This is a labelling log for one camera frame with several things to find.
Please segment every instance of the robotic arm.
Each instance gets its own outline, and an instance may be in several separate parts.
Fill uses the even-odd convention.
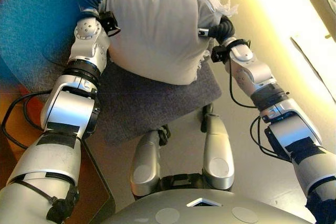
[[[94,3],[81,1],[68,66],[41,112],[44,133],[0,191],[0,223],[61,224],[78,200],[80,144],[95,131],[99,78],[110,44]]]
[[[221,44],[212,54],[253,101],[265,123],[265,134],[277,156],[290,161],[307,197],[306,207],[317,223],[336,221],[336,155],[322,145],[314,124],[295,100],[288,98],[269,67],[251,52],[248,43],[231,37],[232,23],[223,17],[217,27],[199,29],[199,35],[214,37]]]

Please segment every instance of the wooden floor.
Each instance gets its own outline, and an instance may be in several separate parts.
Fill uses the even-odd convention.
[[[0,67],[1,122],[9,105],[25,92],[25,89],[15,81],[14,77],[8,77],[10,73],[7,73],[7,76],[3,78],[5,71],[3,67]],[[28,113],[36,123],[39,121],[39,113],[42,105],[43,104],[37,99],[35,101],[32,100],[29,105]],[[41,131],[31,127],[25,121],[22,103],[14,107],[6,128],[10,135],[27,146],[36,141],[41,134]],[[9,142],[6,136],[0,132],[0,189],[6,185],[8,177],[23,152],[23,149]],[[83,147],[81,154],[81,170],[78,183],[80,199],[71,218],[66,221],[66,224],[89,223],[92,217],[109,198],[109,194],[104,188],[91,159]]]

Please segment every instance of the fabric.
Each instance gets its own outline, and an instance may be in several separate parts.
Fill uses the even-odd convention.
[[[1,0],[0,57],[29,91],[52,88],[62,74],[78,14],[76,0]],[[98,132],[92,138],[119,144],[217,99],[220,88],[208,63],[202,65],[197,81],[175,86],[108,62],[99,87]]]
[[[209,38],[197,28],[219,24],[232,14],[219,0],[106,0],[121,32],[111,37],[110,55],[118,66],[171,84],[197,78]]]

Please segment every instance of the black joint ring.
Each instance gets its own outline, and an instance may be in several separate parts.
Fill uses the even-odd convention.
[[[231,51],[231,49],[235,46],[238,46],[238,45],[246,45],[248,46],[248,42],[244,39],[236,39],[234,41],[232,41],[229,45],[226,46],[226,50],[227,51]]]

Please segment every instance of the silver casing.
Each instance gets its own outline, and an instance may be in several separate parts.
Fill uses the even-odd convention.
[[[77,22],[75,43],[68,62],[76,59],[94,64],[102,73],[106,67],[106,51],[110,39],[96,18],[84,18]]]
[[[313,184],[328,177],[336,177],[336,155],[326,150],[323,152],[309,156],[299,164],[292,161],[296,177],[306,197]],[[320,185],[318,190],[321,200],[336,199],[336,180]]]
[[[218,115],[207,115],[203,175],[214,188],[229,189],[234,182],[234,162],[224,123]],[[135,150],[131,167],[131,189],[145,196],[155,191],[160,179],[160,138],[157,131],[142,137]]]
[[[208,35],[209,35],[209,29],[207,29],[207,28],[199,28],[199,29],[197,29],[197,33],[198,33],[199,36],[208,37]]]
[[[205,202],[207,207],[194,206]],[[103,224],[309,224],[275,207],[227,191],[177,189],[145,196]]]
[[[80,168],[80,141],[76,139],[74,148],[71,148],[61,144],[38,144],[41,138],[23,153],[8,183],[23,174],[34,176],[34,173],[50,172],[66,175],[77,184]]]
[[[41,119],[41,126],[42,126],[42,128],[46,127],[46,124],[47,124],[48,118],[50,116],[51,110],[52,110],[52,108],[53,108],[56,100],[58,99],[58,96],[61,93],[61,90],[64,87],[72,87],[72,88],[80,89],[80,90],[83,90],[83,91],[86,91],[86,92],[91,92],[92,90],[95,90],[95,92],[97,91],[97,87],[94,84],[92,84],[88,80],[85,80],[82,77],[70,76],[70,75],[62,75],[62,76],[60,76],[57,79],[57,81],[56,81],[56,83],[54,85],[54,88],[52,89],[51,94],[48,97],[48,100],[45,103],[45,105],[44,105],[44,107],[43,107],[43,109],[41,111],[40,119]],[[69,112],[71,112],[71,110],[75,109],[72,106],[76,105],[75,100],[77,98],[73,97],[73,99],[74,100],[66,101],[66,103],[68,104],[68,106],[70,106],[70,111]],[[78,99],[80,101],[79,105],[81,104],[82,106],[85,107],[85,105],[83,105],[83,99],[81,97],[79,97]],[[92,100],[89,101],[89,99],[87,99],[87,100],[85,100],[84,103],[93,104],[94,102]],[[76,121],[72,121],[70,124],[71,125],[76,125]]]
[[[203,175],[217,189],[229,189],[234,182],[234,162],[229,137],[218,115],[207,115]]]
[[[146,133],[139,141],[131,167],[131,190],[134,195],[152,193],[160,179],[159,134]]]
[[[300,106],[296,103],[296,101],[292,98],[286,99],[282,102],[277,103],[274,106],[271,106],[271,107],[261,111],[260,117],[263,118],[263,117],[266,116],[269,119],[274,119],[274,118],[277,118],[277,117],[279,117],[281,115],[284,115],[288,112],[294,112],[298,117],[300,117],[301,122],[299,124],[301,126],[298,126],[296,124],[297,127],[298,127],[297,130],[299,130],[299,132],[302,132],[301,128],[305,128],[305,131],[306,131],[305,134],[307,136],[311,136],[311,139],[313,140],[313,142],[316,145],[322,145],[322,137],[321,137],[320,133],[318,132],[316,126],[308,118],[308,116],[304,113],[304,111],[300,108]],[[272,129],[279,128],[279,130],[281,130],[282,127],[286,127],[285,122],[274,123],[274,124],[271,125]],[[283,142],[284,145],[281,144],[281,146],[287,146],[288,144],[291,144],[292,142],[300,140],[300,139],[301,138],[289,138],[288,133],[287,133],[287,135],[284,135],[283,137],[279,138],[278,140],[280,141],[280,143]]]
[[[52,106],[48,122],[78,126],[77,137],[82,138],[93,112],[95,101],[66,91],[60,91]]]
[[[234,40],[236,38],[230,37],[224,41],[224,45],[227,46]],[[267,84],[277,82],[268,65],[259,61],[248,46],[237,45],[231,49],[229,55],[232,76],[247,96],[250,97]],[[229,64],[225,64],[225,70],[230,73]]]
[[[288,156],[290,152],[286,147],[298,140],[309,137],[316,146],[320,146],[318,138],[314,132],[310,130],[306,122],[299,115],[293,115],[276,123],[269,125],[274,136]]]
[[[65,199],[69,183],[55,178],[24,179],[50,196]],[[0,191],[0,224],[55,224],[46,219],[49,201],[20,184],[7,185]]]

